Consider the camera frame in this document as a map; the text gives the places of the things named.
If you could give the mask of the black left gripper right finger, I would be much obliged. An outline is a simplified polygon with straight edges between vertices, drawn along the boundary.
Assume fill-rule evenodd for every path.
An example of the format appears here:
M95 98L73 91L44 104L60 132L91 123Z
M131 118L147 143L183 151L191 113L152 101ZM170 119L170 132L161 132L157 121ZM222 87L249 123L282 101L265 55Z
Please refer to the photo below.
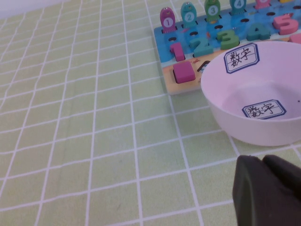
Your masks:
M273 174L281 181L281 183L289 188L294 196L301 199L301 169L296 165L282 159L276 155L265 155L263 157L265 165L273 172Z

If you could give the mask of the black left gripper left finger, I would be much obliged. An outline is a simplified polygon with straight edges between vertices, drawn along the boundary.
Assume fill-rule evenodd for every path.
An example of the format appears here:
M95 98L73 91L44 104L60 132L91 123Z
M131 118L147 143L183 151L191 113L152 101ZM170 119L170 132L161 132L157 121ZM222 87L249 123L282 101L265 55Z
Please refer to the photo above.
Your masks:
M301 224L301 200L258 157L237 158L232 197L239 226Z

